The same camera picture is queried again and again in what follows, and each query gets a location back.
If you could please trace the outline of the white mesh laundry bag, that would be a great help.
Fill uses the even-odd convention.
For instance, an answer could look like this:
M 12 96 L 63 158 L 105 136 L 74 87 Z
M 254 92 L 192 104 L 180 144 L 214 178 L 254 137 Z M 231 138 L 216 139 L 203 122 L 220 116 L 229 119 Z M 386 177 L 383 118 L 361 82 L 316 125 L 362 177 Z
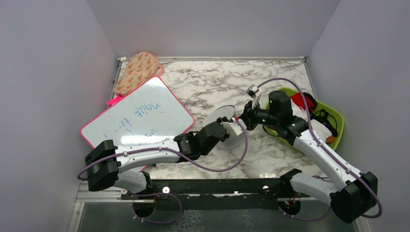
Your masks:
M 216 109 L 214 112 L 212 112 L 210 115 L 208 115 L 202 122 L 202 127 L 205 127 L 206 125 L 215 122 L 218 118 L 224 118 L 226 117 L 229 122 L 229 126 L 233 126 L 234 129 L 239 129 L 240 127 L 235 121 L 232 121 L 232 119 L 236 116 L 236 109 L 233 105 L 225 105 L 222 106 L 218 109 Z M 226 139 L 224 142 L 219 142 L 217 147 L 221 149 L 232 149 L 236 148 L 240 145 L 242 145 L 245 142 L 245 137 L 243 132 L 241 132 L 239 135 L 229 135 L 229 138 Z

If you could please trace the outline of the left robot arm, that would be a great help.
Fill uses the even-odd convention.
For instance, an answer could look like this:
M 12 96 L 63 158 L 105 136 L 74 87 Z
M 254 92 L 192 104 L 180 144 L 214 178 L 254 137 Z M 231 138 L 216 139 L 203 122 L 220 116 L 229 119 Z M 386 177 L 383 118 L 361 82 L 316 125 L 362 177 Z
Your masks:
M 215 173 L 226 172 L 238 166 L 244 159 L 243 155 L 232 167 L 213 169 L 196 162 L 201 156 L 206 156 L 220 142 L 243 135 L 248 141 L 246 124 L 243 120 L 233 117 L 218 118 L 209 123 L 200 131 L 191 131 L 176 136 L 174 139 L 165 139 L 158 143 L 147 144 L 137 150 L 120 151 L 113 140 L 102 141 L 86 157 L 86 167 L 81 171 L 86 174 L 79 180 L 87 181 L 88 190 L 101 191 L 110 187 L 126 189 L 135 193 L 139 198 L 147 198 L 152 192 L 150 177 L 142 171 L 135 172 L 137 167 L 156 165 L 160 163 L 190 162 L 194 166 Z

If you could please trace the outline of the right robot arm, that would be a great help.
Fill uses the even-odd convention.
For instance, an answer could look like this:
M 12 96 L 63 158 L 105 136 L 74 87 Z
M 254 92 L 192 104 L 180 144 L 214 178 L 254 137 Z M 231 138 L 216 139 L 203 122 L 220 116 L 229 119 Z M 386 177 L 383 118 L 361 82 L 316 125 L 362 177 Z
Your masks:
M 248 89 L 252 97 L 244 106 L 240 119 L 247 130 L 258 125 L 274 127 L 278 136 L 307 155 L 329 178 L 325 183 L 299 170 L 281 177 L 279 191 L 286 197 L 294 193 L 309 195 L 330 206 L 335 215 L 352 223 L 378 203 L 378 179 L 372 172 L 363 173 L 340 157 L 311 129 L 308 122 L 293 114 L 291 98 L 282 90 L 268 95 L 269 107 L 259 105 L 260 92 Z

